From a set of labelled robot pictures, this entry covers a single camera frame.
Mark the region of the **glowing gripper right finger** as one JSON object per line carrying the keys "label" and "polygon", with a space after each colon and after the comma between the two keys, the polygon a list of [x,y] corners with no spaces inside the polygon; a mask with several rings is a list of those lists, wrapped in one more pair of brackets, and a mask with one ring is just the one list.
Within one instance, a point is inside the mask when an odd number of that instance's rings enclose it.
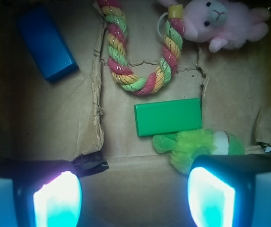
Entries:
{"label": "glowing gripper right finger", "polygon": [[271,152],[196,158],[187,195],[199,227],[271,227]]}

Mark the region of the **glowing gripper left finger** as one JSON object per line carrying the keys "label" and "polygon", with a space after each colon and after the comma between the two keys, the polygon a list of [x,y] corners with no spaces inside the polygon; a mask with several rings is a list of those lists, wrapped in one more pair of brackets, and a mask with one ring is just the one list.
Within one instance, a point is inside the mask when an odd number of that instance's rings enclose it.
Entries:
{"label": "glowing gripper left finger", "polygon": [[81,207],[70,161],[0,161],[0,227],[75,227]]}

